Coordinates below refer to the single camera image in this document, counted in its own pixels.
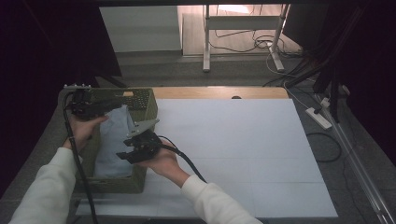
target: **black curtain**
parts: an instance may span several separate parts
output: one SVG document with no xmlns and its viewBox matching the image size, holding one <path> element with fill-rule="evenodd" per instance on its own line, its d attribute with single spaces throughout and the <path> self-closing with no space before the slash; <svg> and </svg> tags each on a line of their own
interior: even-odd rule
<svg viewBox="0 0 396 224">
<path fill-rule="evenodd" d="M 64 84 L 95 86 L 95 71 L 120 76 L 98 7 L 82 2 L 1 1 L 0 195 L 35 147 Z"/>
</svg>

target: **olive green box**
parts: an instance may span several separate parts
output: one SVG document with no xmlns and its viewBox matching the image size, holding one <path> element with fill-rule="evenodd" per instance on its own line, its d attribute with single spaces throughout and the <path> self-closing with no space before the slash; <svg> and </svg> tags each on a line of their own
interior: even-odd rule
<svg viewBox="0 0 396 224">
<path fill-rule="evenodd" d="M 133 121 L 157 118 L 158 107 L 152 89 L 92 88 L 91 93 L 92 102 L 121 98 L 122 103 L 128 105 Z M 80 153 L 83 159 L 82 167 L 87 176 L 91 192 L 131 194 L 143 192 L 147 168 L 138 165 L 134 165 L 132 175 L 127 177 L 102 178 L 92 176 L 100 142 L 99 128 L 96 128 L 89 144 Z M 83 192 L 79 175 L 77 175 L 75 192 Z"/>
</svg>

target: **hand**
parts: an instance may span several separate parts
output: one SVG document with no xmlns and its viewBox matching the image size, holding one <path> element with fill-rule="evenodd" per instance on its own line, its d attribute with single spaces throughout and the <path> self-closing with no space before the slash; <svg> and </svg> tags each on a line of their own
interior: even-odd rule
<svg viewBox="0 0 396 224">
<path fill-rule="evenodd" d="M 163 144 L 172 147 L 169 142 L 163 141 Z M 138 165 L 151 168 L 156 174 L 170 179 L 180 188 L 190 177 L 190 175 L 184 172 L 178 165 L 175 152 L 164 148 L 161 148 L 153 159 L 141 161 Z"/>
<path fill-rule="evenodd" d="M 79 119 L 74 115 L 70 118 L 70 126 L 73 130 L 78 152 L 80 152 L 87 145 L 87 141 L 92 135 L 94 127 L 107 119 L 107 116 L 102 116 L 87 121 Z M 64 147 L 72 149 L 69 139 L 66 139 L 64 142 Z"/>
</svg>

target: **table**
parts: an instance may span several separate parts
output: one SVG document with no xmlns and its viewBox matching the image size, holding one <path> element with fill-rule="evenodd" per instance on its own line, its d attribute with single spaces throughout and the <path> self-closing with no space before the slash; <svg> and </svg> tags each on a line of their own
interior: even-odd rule
<svg viewBox="0 0 396 224">
<path fill-rule="evenodd" d="M 252 215 L 337 217 L 294 104 L 284 90 L 154 88 L 154 94 L 161 120 L 155 132 L 172 139 L 206 180 L 221 186 Z M 231 100 L 235 95 L 243 100 Z M 186 162 L 179 163 L 192 174 Z M 142 194 L 93 198 L 99 216 L 197 218 L 179 188 L 150 170 Z M 82 201 L 77 215 L 89 213 L 87 202 Z"/>
</svg>

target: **light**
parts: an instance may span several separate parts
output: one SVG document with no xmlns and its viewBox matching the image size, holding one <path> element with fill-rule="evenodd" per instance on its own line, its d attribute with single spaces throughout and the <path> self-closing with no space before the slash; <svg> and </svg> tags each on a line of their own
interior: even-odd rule
<svg viewBox="0 0 396 224">
<path fill-rule="evenodd" d="M 219 5 L 219 9 L 223 11 L 249 13 L 248 8 L 241 5 Z"/>
</svg>

